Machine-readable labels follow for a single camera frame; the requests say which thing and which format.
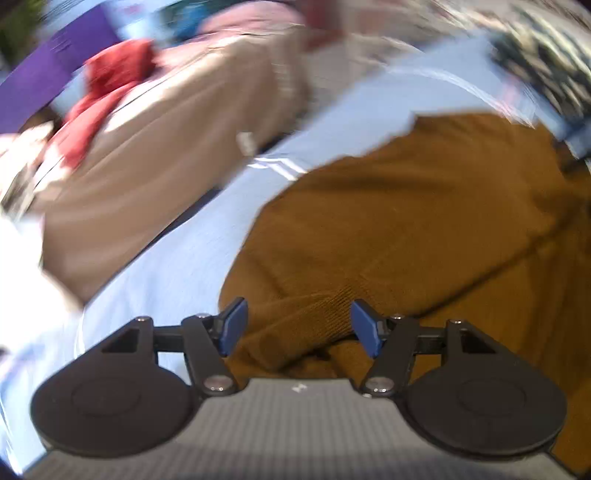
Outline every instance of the red cloth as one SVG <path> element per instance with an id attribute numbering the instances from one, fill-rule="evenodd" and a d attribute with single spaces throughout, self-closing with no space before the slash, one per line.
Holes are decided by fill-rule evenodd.
<path id="1" fill-rule="evenodd" d="M 86 62 L 88 93 L 72 107 L 52 142 L 63 156 L 61 166 L 75 169 L 107 116 L 121 99 L 154 71 L 151 40 L 126 40 Z"/>

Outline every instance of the gray ribbed surface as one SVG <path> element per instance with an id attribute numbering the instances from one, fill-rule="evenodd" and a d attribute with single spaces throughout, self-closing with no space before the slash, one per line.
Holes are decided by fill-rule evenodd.
<path id="1" fill-rule="evenodd" d="M 515 462 L 454 458 L 418 437 L 396 406 L 347 380 L 252 380 L 207 400 L 189 427 L 150 452 L 115 460 L 51 452 L 32 480 L 570 479 L 546 455 Z"/>

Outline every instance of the mustard yellow sweater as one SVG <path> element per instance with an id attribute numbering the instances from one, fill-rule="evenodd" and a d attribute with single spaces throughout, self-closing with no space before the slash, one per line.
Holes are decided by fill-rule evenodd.
<path id="1" fill-rule="evenodd" d="M 591 177 L 564 176 L 552 140 L 490 114 L 419 117 L 295 182 L 263 208 L 222 290 L 221 306 L 249 302 L 232 372 L 359 382 L 371 360 L 350 339 L 355 298 L 424 325 L 465 318 L 562 388 L 555 453 L 589 466 Z"/>

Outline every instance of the pile of clothes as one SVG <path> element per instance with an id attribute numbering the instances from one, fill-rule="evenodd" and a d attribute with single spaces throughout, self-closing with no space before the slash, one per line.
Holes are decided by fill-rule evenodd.
<path id="1" fill-rule="evenodd" d="M 306 174 L 261 210 L 220 296 L 221 307 L 249 302 L 228 365 L 240 382 L 360 382 L 372 360 L 352 336 L 353 300 L 426 326 L 464 318 L 565 392 L 555 452 L 588 467 L 590 206 L 589 172 L 564 175 L 543 126 L 419 117 L 407 136 Z M 432 366 L 417 362 L 416 374 Z"/>
<path id="2" fill-rule="evenodd" d="M 569 121 L 591 114 L 591 49 L 539 15 L 506 22 L 494 59 L 531 85 Z"/>
<path id="3" fill-rule="evenodd" d="M 84 160 L 92 140 L 121 99 L 155 69 L 149 40 L 128 40 L 103 50 L 86 63 L 88 92 L 52 137 L 46 122 L 21 134 L 0 135 L 0 207 L 20 218 L 34 198 L 37 178 L 59 168 L 64 175 Z"/>

